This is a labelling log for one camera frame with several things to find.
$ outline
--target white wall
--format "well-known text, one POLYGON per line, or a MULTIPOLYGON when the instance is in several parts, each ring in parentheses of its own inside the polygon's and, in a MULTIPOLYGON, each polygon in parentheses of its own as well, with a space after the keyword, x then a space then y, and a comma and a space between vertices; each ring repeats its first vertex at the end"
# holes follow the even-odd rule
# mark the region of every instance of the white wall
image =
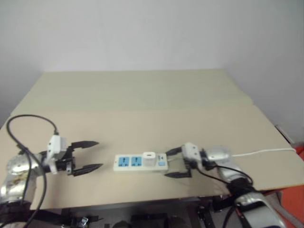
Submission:
POLYGON ((303 138, 302 0, 2 0, 0 124, 43 71, 225 68, 303 138))

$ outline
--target electrical outlet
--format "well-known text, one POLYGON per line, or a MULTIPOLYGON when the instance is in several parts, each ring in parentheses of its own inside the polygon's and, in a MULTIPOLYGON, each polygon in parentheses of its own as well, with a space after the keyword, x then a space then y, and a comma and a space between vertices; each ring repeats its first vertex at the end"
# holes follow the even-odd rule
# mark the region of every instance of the electrical outlet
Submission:
POLYGON ((142 165, 142 157, 136 156, 131 158, 131 165, 132 166, 141 166, 142 165))
POLYGON ((120 157, 118 160, 118 166, 119 167, 126 167, 129 166, 129 157, 120 157))
POLYGON ((167 155, 165 153, 154 154, 154 162, 147 162, 150 153, 152 152, 118 154, 115 156, 113 170, 117 172, 166 172, 168 170, 167 155))

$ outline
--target table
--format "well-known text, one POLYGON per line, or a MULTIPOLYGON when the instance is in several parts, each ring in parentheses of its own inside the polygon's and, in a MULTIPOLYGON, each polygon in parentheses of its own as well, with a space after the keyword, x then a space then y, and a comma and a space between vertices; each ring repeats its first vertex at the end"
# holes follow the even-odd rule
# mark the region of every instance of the table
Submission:
MULTIPOLYGON (((165 152, 186 142, 206 149, 222 145, 232 154, 289 147, 220 69, 45 73, 11 115, 17 114, 50 118, 69 143, 100 142, 74 153, 77 166, 103 163, 98 170, 78 177, 65 172, 47 175, 42 209, 227 193, 221 183, 196 171, 186 179, 160 173, 114 173, 114 156, 119 153, 165 152)), ((48 123, 36 118, 16 119, 12 130, 34 153, 46 149, 53 132, 48 123)), ((0 181, 4 181, 5 165, 18 150, 5 128, 0 130, 0 144, 0 181)), ((291 151, 236 157, 235 161, 258 190, 304 183, 304 164, 291 151)), ((36 207, 41 189, 39 178, 31 208, 36 207)))

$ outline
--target power strip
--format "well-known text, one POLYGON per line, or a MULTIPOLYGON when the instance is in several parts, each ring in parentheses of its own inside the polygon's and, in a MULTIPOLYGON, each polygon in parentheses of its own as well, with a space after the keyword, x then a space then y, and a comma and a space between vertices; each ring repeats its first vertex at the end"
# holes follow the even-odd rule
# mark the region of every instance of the power strip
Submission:
POLYGON ((118 154, 115 156, 113 170, 116 172, 167 171, 167 155, 153 152, 118 154))

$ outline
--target red object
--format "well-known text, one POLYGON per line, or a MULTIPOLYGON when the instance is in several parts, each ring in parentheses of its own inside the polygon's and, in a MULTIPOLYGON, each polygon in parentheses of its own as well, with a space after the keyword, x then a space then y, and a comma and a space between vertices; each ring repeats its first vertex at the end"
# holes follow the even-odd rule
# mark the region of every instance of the red object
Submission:
MULTIPOLYGON (((304 146, 297 147, 295 149, 297 154, 304 160, 304 146)), ((284 189, 282 192, 282 206, 298 220, 304 223, 304 185, 284 189)), ((285 223, 288 228, 294 228, 294 226, 286 219, 285 223)))

